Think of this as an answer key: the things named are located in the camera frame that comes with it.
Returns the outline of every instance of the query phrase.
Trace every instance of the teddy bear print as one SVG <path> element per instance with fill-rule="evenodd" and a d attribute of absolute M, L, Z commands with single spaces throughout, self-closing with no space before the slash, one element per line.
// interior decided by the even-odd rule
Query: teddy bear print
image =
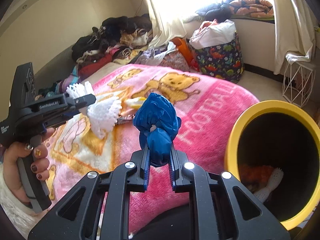
<path fill-rule="evenodd" d="M 125 80 L 132 78 L 133 76 L 139 74 L 142 71 L 142 69 L 138 68 L 130 69 L 126 73 L 116 76 L 116 78 L 113 81 L 108 83 L 108 86 L 110 86 L 111 88 L 116 88 L 120 86 Z"/>
<path fill-rule="evenodd" d="M 199 82 L 199 77 L 188 76 L 186 74 L 178 74 L 169 72 L 160 80 L 151 79 L 146 84 L 146 88 L 133 94 L 132 98 L 148 97 L 152 92 L 158 93 L 166 97 L 172 104 L 178 101 L 184 101 L 191 95 L 199 94 L 200 90 L 194 90 L 191 93 L 183 91 L 190 87 L 193 83 Z"/>

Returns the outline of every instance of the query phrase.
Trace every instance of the device handle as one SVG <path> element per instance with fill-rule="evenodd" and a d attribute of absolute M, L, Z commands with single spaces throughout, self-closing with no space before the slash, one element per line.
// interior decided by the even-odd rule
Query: device handle
<path fill-rule="evenodd" d="M 25 158 L 18 158 L 17 164 L 20 179 L 24 190 L 30 199 L 32 209 L 35 213 L 41 213 L 51 206 L 49 198 L 49 189 L 45 181 L 37 179 L 36 174 L 31 171 L 31 164 L 36 160 L 34 149 L 42 143 L 42 136 L 36 135 L 30 139 L 30 145 L 33 147 L 31 154 Z"/>

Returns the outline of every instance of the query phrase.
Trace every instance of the white wire side table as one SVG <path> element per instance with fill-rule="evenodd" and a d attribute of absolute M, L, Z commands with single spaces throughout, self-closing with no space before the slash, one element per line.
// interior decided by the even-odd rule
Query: white wire side table
<path fill-rule="evenodd" d="M 304 107 L 311 95 L 316 77 L 316 65 L 313 62 L 295 61 L 286 62 L 282 84 L 282 96 L 299 107 Z"/>

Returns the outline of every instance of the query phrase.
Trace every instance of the yellow bucket rim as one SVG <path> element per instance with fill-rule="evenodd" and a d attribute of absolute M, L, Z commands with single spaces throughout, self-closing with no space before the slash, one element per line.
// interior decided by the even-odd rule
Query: yellow bucket rim
<path fill-rule="evenodd" d="M 247 127 L 247 125 L 255 118 L 262 114 L 268 113 L 281 113 L 287 114 L 299 122 L 301 122 L 311 133 L 317 149 L 320 154 L 320 129 L 317 126 L 316 122 L 301 108 L 279 100 L 268 100 L 257 103 L 247 110 L 245 110 L 241 116 L 236 121 L 233 129 L 231 131 L 226 154 L 225 154 L 225 169 L 231 172 L 238 180 L 240 180 L 239 170 L 238 170 L 238 158 L 237 158 L 237 150 L 240 136 L 243 130 Z M 316 184 L 316 188 L 306 206 L 294 217 L 281 221 L 281 224 L 287 229 L 290 230 L 295 228 L 300 223 L 302 223 L 305 218 L 310 215 L 313 209 L 316 207 L 320 200 L 320 176 L 318 177 L 318 181 Z"/>

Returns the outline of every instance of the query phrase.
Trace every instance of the blue plastic bag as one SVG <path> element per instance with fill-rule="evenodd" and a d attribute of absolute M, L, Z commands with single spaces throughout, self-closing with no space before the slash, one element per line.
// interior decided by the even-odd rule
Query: blue plastic bag
<path fill-rule="evenodd" d="M 133 125 L 140 131 L 141 149 L 146 143 L 148 144 L 151 165 L 154 167 L 166 165 L 169 161 L 172 141 L 181 126 L 181 119 L 177 117 L 170 101 L 162 95 L 151 93 L 137 111 Z"/>

